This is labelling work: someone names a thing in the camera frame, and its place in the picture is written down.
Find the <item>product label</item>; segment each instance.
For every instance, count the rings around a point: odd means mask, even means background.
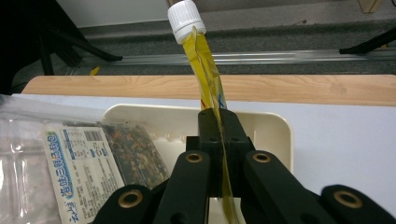
[[[124,186],[101,128],[47,129],[45,151],[62,223],[93,222]]]

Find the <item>yellow oil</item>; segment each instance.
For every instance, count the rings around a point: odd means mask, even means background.
[[[221,124],[219,108],[227,108],[218,68],[213,60],[212,53],[207,45],[205,36],[197,33],[193,27],[191,34],[183,41],[183,49],[190,61],[191,68],[198,78],[201,90],[201,108],[213,108],[218,121],[221,143],[223,148],[223,178],[222,178],[222,208],[228,223],[239,223],[233,192],[228,175],[227,158],[224,146],[224,131]]]

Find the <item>plastic bag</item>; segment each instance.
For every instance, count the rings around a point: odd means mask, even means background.
[[[87,223],[115,189],[133,183],[153,188],[168,177],[143,126],[102,127],[95,113],[0,95],[0,223]],[[117,130],[125,134],[112,139]],[[126,144],[123,154],[119,142]],[[134,169],[121,166],[126,154],[137,159]]]

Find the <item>white bottle cap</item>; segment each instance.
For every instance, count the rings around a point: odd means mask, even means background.
[[[180,1],[168,9],[168,19],[178,44],[191,33],[195,26],[198,33],[206,33],[204,22],[201,20],[197,6],[191,0]]]

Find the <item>white plastic container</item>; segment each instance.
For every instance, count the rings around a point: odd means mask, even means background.
[[[185,151],[186,136],[198,134],[199,109],[157,105],[114,105],[104,114],[104,124],[143,125],[163,161],[172,173],[177,157]],[[274,153],[292,172],[293,137],[289,124],[272,113],[245,113],[234,111],[245,133],[257,150]],[[219,203],[211,200],[209,223],[224,223]]]

